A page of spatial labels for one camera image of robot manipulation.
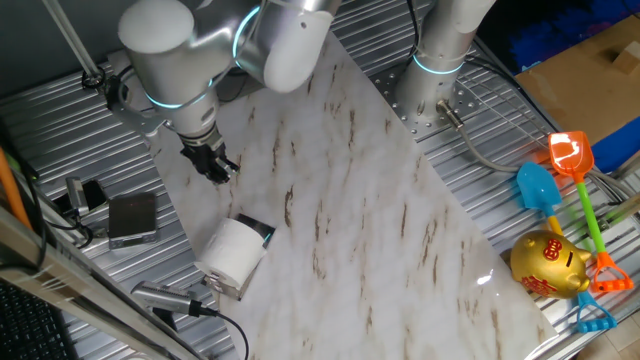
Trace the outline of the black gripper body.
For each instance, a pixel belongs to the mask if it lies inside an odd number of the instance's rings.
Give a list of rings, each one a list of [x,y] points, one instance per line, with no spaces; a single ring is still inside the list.
[[[179,136],[184,148],[181,154],[187,157],[200,174],[225,174],[224,166],[218,162],[220,147],[224,145],[218,132],[200,137]]]

